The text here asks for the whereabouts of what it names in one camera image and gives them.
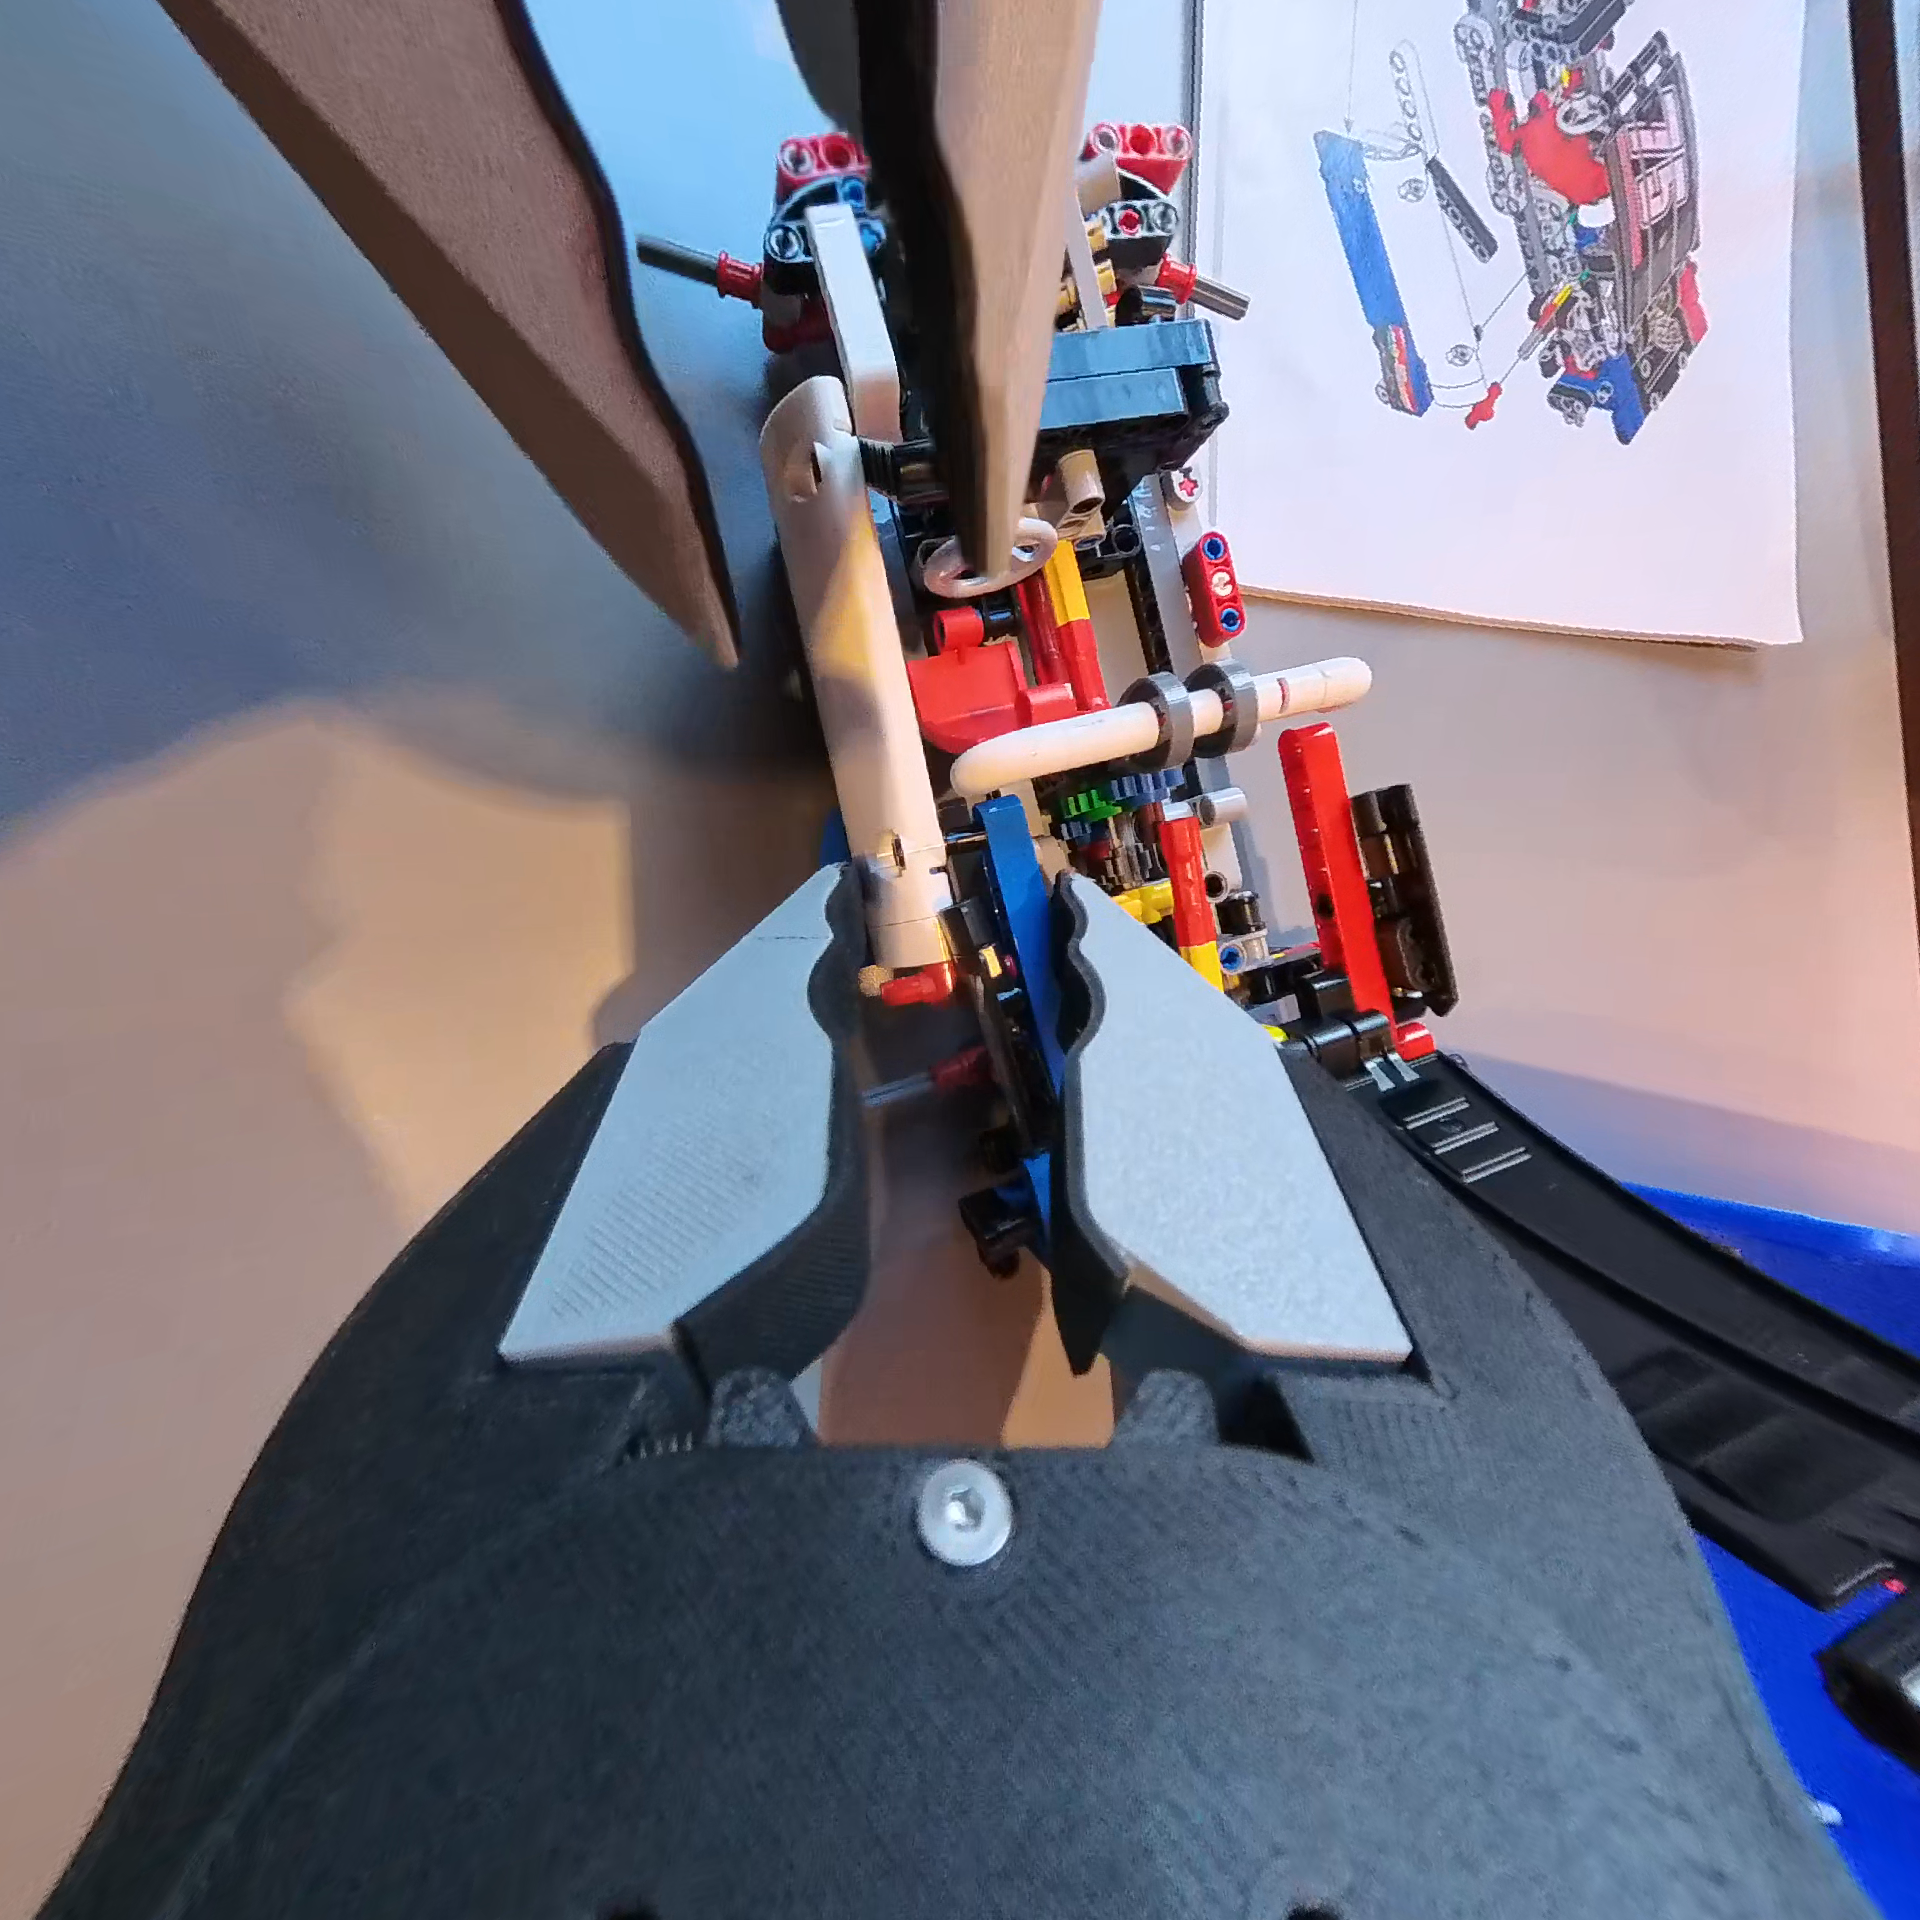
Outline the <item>blue plastic bin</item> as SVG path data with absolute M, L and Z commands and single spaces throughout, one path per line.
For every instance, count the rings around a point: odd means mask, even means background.
M 1632 1193 L 1694 1231 L 1730 1246 L 1742 1260 L 1811 1300 L 1915 1352 L 1915 1236 L 1690 1191 L 1632 1183 Z M 1702 1551 L 1774 1732 L 1816 1805 L 1816 1819 L 1884 1915 L 1915 1917 L 1915 1774 L 1858 1735 L 1830 1697 L 1817 1671 L 1817 1649 L 1892 1601 L 1899 1587 L 1872 1587 L 1865 1596 L 1823 1614 L 1740 1563 L 1728 1550 L 1702 1542 Z

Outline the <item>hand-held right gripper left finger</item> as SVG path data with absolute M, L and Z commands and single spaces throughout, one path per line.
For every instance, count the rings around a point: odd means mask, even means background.
M 646 1024 L 534 1278 L 511 1365 L 674 1352 L 803 1379 L 872 1276 L 858 878 L 822 868 Z

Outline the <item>open instruction booklet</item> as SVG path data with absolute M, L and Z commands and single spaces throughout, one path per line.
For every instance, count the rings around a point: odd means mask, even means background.
M 1206 4 L 1255 592 L 1792 644 L 1807 4 Z

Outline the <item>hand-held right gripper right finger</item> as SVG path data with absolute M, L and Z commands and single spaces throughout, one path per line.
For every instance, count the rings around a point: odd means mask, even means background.
M 1087 1368 L 1131 1300 L 1233 1352 L 1402 1365 L 1410 1337 L 1280 1044 L 1088 878 L 1055 888 L 1049 1276 Z

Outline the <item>grey desk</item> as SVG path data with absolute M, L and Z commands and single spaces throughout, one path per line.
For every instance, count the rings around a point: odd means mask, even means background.
M 1455 1047 L 1634 1183 L 1915 1231 L 1846 4 L 1811 4 L 1780 654 L 1255 605 L 1419 793 Z M 314 1357 L 808 872 L 818 745 L 604 557 L 159 4 L 4 4 L 4 1915 Z

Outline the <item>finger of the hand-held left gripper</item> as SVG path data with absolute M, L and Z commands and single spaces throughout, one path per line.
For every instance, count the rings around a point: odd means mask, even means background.
M 863 137 L 896 217 L 953 531 L 1010 564 L 1040 435 L 1100 3 L 858 3 Z
M 587 534 L 734 668 L 706 469 L 641 340 L 618 203 L 527 4 L 162 9 Z

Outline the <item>white blue brick panel assembly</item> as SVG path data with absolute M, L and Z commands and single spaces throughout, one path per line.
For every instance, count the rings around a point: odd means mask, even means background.
M 902 443 L 902 379 L 858 214 L 803 214 L 839 359 L 780 397 L 759 432 L 787 587 L 827 747 L 838 822 L 824 864 L 852 879 L 866 920 L 864 993 L 944 1003 L 956 963 L 950 849 L 921 745 L 860 430 Z

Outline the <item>toy brick vehicle model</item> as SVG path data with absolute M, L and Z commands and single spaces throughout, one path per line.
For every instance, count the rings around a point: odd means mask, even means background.
M 1476 255 L 1497 251 L 1472 196 L 1415 126 L 1410 141 L 1353 137 L 1347 127 L 1314 133 L 1314 179 L 1331 191 L 1307 220 L 1304 276 L 1280 263 L 1280 305 L 1273 287 L 1260 295 L 1201 271 L 1175 237 L 1175 208 L 1147 173 L 1159 163 L 1136 152 L 1147 137 L 1166 137 L 1187 158 L 1187 127 L 1100 126 L 1088 137 L 1088 246 L 1105 249 L 1113 275 L 1111 317 L 1118 329 L 1168 331 L 1174 305 L 1187 304 L 1201 331 L 1214 320 L 1242 324 L 1250 297 L 1272 305 L 1260 320 L 1292 321 L 1287 295 L 1358 297 L 1360 324 L 1374 337 L 1384 372 L 1379 391 L 1399 413 L 1428 411 L 1428 366 L 1402 299 L 1379 224 L 1372 183 L 1377 152 L 1388 158 L 1390 184 L 1428 198 L 1415 225 L 1433 225 L 1439 208 L 1465 214 L 1465 239 L 1439 241 Z M 768 320 L 768 351 L 787 351 L 787 331 L 826 326 L 824 286 L 812 241 L 822 220 L 880 214 L 880 191 L 852 141 L 827 135 L 788 141 L 783 166 L 800 166 L 800 196 L 783 203 L 763 235 L 763 257 L 689 251 L 639 235 L 636 257 L 711 286 L 721 297 L 754 304 Z M 1603 255 L 1643 245 L 1638 209 L 1576 209 L 1571 224 L 1547 214 L 1550 241 L 1571 253 L 1546 268 L 1544 292 L 1506 302 L 1496 324 L 1522 361 L 1547 367 L 1568 361 L 1571 411 L 1599 408 L 1630 439 L 1652 404 L 1652 372 L 1639 372 L 1642 348 L 1628 344 L 1616 320 L 1600 315 L 1600 344 L 1574 342 L 1590 295 L 1616 305 L 1615 270 Z M 1905 1582 L 1899 1597 L 1850 1616 L 1838 1639 L 1809 1657 L 1820 1683 L 1865 1740 L 1905 1757 L 1915 1771 L 1915 1357 L 1895 1350 L 1842 1315 L 1746 1264 L 1682 1221 L 1609 1183 L 1574 1149 L 1542 1134 L 1488 1091 L 1467 1068 L 1433 1049 L 1428 1017 L 1456 1003 L 1443 908 L 1410 787 L 1353 793 L 1336 728 L 1314 718 L 1279 733 L 1292 830 L 1312 912 L 1306 945 L 1275 948 L 1258 963 L 1252 929 L 1236 929 L 1219 897 L 1217 964 L 1240 985 L 1258 1017 L 1270 1000 L 1294 1000 L 1286 1019 L 1289 1060 L 1307 1062 L 1311 1093 L 1338 1080 L 1352 1107 L 1399 1141 L 1419 1171 L 1425 1196 L 1451 1196 L 1484 1215 L 1530 1281 L 1574 1323 L 1576 1357 L 1603 1372 L 1600 1409 L 1638 1427 L 1628 1468 L 1660 1468 L 1688 1520 L 1728 1556 L 1768 1577 L 1804 1607 L 1823 1611 L 1863 1601 L 1878 1582 Z M 1227 948 L 1249 956 L 1231 964 Z M 1265 1435 L 1265 1417 L 1299 1427 L 1299 1452 L 1332 1464 L 1336 1415 L 1439 1413 L 1439 1382 L 1415 1379 L 1409 1361 L 1394 1373 L 1306 1372 L 1286 1366 L 1255 1379 L 1252 1361 L 1231 1357 L 1231 1413 L 1244 1413 Z

